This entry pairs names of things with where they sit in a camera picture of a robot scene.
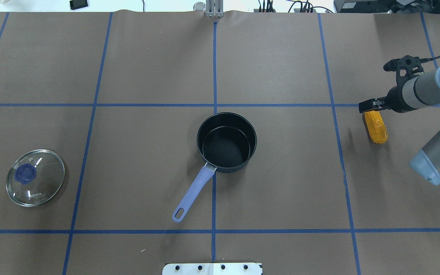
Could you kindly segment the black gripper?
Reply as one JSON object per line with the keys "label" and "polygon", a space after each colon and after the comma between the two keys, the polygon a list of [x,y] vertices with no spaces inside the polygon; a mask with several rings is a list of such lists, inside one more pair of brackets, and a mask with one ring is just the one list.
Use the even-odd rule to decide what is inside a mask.
{"label": "black gripper", "polygon": [[385,98],[369,99],[358,103],[359,113],[371,111],[392,110],[397,113],[407,113],[410,106],[404,101],[402,91],[398,86],[391,88]]}

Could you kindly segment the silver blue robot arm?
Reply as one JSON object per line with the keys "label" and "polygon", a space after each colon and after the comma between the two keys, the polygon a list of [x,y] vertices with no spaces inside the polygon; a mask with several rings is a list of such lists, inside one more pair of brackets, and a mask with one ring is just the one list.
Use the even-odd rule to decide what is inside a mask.
{"label": "silver blue robot arm", "polygon": [[396,83],[386,95],[373,97],[358,104],[359,112],[390,111],[410,118],[419,146],[409,158],[409,168],[424,181],[440,186],[440,66],[425,71],[423,64],[430,58],[405,55],[388,61],[384,70],[396,74]]}

